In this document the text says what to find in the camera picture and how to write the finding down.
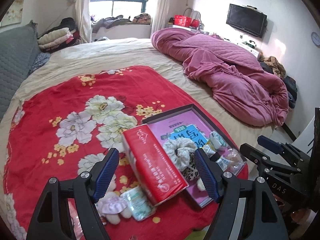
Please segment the round wall clock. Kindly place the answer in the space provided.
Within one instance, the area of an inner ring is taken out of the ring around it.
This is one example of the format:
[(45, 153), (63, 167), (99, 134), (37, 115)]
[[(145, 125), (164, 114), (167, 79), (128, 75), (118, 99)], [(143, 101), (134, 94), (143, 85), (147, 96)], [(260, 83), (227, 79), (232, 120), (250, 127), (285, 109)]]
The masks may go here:
[(311, 33), (311, 40), (315, 46), (320, 47), (320, 36), (314, 31)]

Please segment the clothes pile on windowsill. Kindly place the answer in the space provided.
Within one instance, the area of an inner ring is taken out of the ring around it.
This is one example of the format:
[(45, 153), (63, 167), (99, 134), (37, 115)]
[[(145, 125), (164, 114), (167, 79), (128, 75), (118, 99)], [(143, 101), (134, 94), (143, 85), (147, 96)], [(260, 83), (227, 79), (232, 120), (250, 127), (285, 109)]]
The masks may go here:
[(142, 13), (135, 16), (133, 19), (131, 19), (131, 17), (124, 18), (123, 15), (102, 18), (98, 21), (92, 22), (92, 33), (97, 33), (101, 27), (110, 29), (115, 26), (127, 24), (151, 24), (151, 16), (147, 13)]

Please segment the red tissue box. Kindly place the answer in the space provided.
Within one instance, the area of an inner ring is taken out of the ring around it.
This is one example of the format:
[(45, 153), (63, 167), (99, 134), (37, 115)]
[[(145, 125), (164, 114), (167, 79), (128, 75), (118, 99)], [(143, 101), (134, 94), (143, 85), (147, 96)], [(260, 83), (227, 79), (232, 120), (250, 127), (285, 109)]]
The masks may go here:
[(124, 152), (152, 205), (158, 206), (189, 184), (144, 124), (122, 133)]

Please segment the white curtain right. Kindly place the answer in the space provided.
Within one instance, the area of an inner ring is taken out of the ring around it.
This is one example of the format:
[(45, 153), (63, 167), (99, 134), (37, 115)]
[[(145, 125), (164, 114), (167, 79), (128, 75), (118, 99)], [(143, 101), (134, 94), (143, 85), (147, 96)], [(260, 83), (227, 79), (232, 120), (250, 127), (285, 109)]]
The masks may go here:
[(155, 0), (152, 7), (151, 20), (151, 34), (165, 28), (168, 12), (170, 7), (170, 0)]

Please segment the beige bed sheet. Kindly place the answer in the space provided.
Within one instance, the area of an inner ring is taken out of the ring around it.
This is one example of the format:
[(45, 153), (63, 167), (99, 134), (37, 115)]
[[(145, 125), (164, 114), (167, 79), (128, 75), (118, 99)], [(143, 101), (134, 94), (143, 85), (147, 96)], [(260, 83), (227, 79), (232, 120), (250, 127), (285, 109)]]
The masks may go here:
[(149, 66), (195, 99), (227, 130), (237, 145), (256, 145), (260, 135), (271, 136), (274, 126), (249, 127), (236, 120), (214, 99), (209, 87), (188, 79), (180, 63), (157, 51), (150, 39), (125, 38), (80, 44), (55, 52), (49, 61), (22, 82), (1, 120), (1, 157), (5, 156), (12, 117), (19, 103), (46, 88), (72, 77), (118, 70), (129, 66)]

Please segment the grey quilted headboard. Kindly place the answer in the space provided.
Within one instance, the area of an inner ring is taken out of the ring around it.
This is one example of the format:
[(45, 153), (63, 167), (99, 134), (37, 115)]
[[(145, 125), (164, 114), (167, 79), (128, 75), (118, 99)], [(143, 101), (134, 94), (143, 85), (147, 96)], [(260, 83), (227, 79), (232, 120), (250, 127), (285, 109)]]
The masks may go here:
[(1, 33), (1, 117), (7, 111), (16, 90), (27, 78), (40, 52), (37, 43), (37, 24), (33, 21)]

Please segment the leopard print scrunchie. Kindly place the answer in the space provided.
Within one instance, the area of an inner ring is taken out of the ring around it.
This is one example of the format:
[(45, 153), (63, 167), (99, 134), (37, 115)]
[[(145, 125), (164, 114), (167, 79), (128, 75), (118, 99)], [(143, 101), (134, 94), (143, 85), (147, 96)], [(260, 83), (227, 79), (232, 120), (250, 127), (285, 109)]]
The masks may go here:
[(195, 164), (190, 164), (183, 172), (182, 175), (187, 181), (193, 181), (199, 178), (199, 172)]

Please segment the black wall television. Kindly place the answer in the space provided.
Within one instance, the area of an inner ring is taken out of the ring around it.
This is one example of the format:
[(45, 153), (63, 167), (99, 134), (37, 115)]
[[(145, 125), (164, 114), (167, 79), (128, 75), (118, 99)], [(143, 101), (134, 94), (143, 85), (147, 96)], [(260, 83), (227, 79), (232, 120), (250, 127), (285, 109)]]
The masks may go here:
[(250, 7), (230, 4), (226, 24), (252, 36), (262, 38), (267, 27), (267, 16)]

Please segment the pink flat plastic packet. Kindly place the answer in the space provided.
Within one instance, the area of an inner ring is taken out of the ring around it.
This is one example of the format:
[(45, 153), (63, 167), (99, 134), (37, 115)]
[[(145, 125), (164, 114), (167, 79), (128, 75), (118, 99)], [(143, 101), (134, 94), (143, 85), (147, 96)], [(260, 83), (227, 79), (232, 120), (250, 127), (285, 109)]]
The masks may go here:
[(84, 239), (84, 234), (82, 231), (78, 213), (70, 200), (68, 201), (68, 206), (69, 206), (69, 212), (70, 212), (71, 221), (72, 221), (73, 230), (74, 230), (76, 239), (77, 240)]

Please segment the green white tissue pack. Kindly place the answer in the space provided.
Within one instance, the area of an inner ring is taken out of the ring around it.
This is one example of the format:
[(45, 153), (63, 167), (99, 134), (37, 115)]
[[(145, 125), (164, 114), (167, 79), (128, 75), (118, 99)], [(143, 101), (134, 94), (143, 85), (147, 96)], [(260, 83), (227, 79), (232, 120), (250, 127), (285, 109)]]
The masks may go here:
[(143, 221), (152, 216), (156, 208), (150, 203), (146, 194), (140, 186), (134, 187), (120, 195), (136, 221)]

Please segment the pink shallow box tray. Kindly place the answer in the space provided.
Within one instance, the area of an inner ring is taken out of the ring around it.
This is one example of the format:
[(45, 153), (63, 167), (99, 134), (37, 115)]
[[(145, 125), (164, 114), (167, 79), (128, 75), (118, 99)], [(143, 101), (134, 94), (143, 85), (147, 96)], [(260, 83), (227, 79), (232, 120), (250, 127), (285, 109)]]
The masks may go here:
[(238, 175), (246, 164), (238, 147), (213, 120), (195, 105), (186, 105), (142, 120), (176, 168), (189, 183), (187, 192), (201, 208), (212, 202), (195, 167), (194, 152), (201, 148), (223, 171)]

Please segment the white curtain left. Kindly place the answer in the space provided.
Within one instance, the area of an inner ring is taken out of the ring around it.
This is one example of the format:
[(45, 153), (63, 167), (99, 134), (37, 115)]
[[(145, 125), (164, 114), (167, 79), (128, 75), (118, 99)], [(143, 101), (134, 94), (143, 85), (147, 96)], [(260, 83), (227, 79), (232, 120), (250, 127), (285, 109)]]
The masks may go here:
[(91, 17), (89, 14), (90, 0), (76, 0), (76, 22), (82, 43), (90, 43), (92, 37)]

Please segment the pink quilted duvet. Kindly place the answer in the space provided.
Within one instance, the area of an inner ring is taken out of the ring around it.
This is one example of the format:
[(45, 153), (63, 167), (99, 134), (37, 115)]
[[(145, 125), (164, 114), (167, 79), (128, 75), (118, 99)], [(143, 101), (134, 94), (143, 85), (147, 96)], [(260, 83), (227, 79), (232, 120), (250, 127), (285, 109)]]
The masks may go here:
[(263, 70), (249, 51), (216, 35), (165, 28), (152, 45), (182, 63), (185, 75), (211, 88), (213, 99), (240, 121), (256, 127), (281, 126), (289, 111), (287, 88)]

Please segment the red floral blanket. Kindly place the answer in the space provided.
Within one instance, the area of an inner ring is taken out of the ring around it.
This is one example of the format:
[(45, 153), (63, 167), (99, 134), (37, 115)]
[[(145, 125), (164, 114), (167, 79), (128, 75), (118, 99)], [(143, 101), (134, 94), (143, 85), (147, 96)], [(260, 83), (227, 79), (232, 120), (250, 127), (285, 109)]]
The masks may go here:
[[(26, 239), (50, 177), (75, 178), (90, 170), (107, 149), (122, 151), (124, 131), (150, 116), (191, 103), (227, 134), (190, 95), (146, 66), (78, 75), (14, 107), (9, 140), (4, 143), (3, 187), (6, 216), (16, 239)], [(119, 224), (107, 222), (105, 229), (111, 239), (185, 239), (208, 226), (216, 211), (217, 204), (212, 202), (204, 209), (196, 207), (184, 191), (142, 222), (121, 217)]]

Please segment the white curtain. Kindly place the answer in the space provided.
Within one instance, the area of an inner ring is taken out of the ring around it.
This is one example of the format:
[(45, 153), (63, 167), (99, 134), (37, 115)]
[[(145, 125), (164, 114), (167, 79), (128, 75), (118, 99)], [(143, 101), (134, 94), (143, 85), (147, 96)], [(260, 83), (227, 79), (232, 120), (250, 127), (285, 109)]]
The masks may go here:
[(90, 0), (76, 0), (76, 22), (82, 43), (90, 43), (92, 37), (91, 17), (89, 14)]
[(152, 7), (151, 20), (151, 34), (165, 28), (168, 12), (170, 7), (170, 0), (155, 0)]

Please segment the white floral scrunchie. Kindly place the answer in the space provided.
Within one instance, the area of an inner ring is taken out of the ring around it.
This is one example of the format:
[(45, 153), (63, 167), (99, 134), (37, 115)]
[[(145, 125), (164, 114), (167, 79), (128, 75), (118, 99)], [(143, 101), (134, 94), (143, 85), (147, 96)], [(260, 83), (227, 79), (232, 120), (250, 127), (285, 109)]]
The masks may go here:
[(197, 149), (195, 143), (188, 138), (168, 139), (162, 147), (180, 172), (190, 165), (191, 155)]

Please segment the red bag on counter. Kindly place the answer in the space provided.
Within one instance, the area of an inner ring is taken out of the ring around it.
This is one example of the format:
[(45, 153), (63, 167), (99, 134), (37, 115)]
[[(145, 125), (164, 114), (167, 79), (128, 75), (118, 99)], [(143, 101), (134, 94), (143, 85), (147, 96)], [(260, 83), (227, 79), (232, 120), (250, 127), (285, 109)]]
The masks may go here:
[(197, 19), (192, 19), (183, 15), (175, 15), (174, 17), (174, 25), (178, 25), (181, 27), (187, 28), (198, 28), (200, 25), (200, 21)]

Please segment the folded blankets stack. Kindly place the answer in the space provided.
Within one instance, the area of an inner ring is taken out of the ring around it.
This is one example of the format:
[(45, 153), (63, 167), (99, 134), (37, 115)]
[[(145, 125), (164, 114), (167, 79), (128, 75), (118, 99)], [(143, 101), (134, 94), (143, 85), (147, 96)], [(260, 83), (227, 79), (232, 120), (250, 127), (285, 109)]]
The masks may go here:
[(38, 39), (38, 46), (43, 53), (54, 53), (80, 43), (80, 34), (75, 20), (64, 18), (60, 24), (43, 33)]

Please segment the green fuzzy clothing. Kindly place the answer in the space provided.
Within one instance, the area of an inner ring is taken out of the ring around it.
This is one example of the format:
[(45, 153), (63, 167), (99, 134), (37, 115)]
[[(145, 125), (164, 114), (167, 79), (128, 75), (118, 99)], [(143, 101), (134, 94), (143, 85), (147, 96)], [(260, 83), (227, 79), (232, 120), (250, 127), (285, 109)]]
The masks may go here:
[(193, 231), (188, 237), (185, 238), (185, 240), (203, 240), (206, 233), (207, 232), (204, 230)]

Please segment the floral wall painting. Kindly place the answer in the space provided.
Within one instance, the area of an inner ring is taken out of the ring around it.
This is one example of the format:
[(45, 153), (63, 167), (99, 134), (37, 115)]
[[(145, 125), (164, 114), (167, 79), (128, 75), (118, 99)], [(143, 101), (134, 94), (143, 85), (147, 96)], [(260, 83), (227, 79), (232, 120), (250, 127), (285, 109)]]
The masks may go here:
[(1, 20), (1, 27), (22, 22), (24, 0), (14, 0)]

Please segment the brown clothes on chair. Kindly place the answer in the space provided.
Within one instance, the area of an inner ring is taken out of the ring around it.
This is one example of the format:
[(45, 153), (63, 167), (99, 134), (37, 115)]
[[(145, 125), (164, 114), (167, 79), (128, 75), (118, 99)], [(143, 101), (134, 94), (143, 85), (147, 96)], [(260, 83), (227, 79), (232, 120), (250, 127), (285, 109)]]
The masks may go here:
[(279, 63), (277, 58), (274, 56), (264, 57), (264, 55), (260, 55), (259, 63), (264, 71), (274, 74), (282, 80), (286, 76), (286, 70), (284, 66)]

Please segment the clear plastic bag pink item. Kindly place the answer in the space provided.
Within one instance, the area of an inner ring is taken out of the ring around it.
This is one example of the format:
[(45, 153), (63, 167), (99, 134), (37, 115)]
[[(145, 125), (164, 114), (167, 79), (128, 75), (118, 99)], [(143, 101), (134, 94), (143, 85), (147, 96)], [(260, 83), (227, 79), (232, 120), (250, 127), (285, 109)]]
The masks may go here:
[(223, 156), (228, 161), (226, 170), (237, 176), (245, 165), (240, 153), (234, 148), (229, 148)]

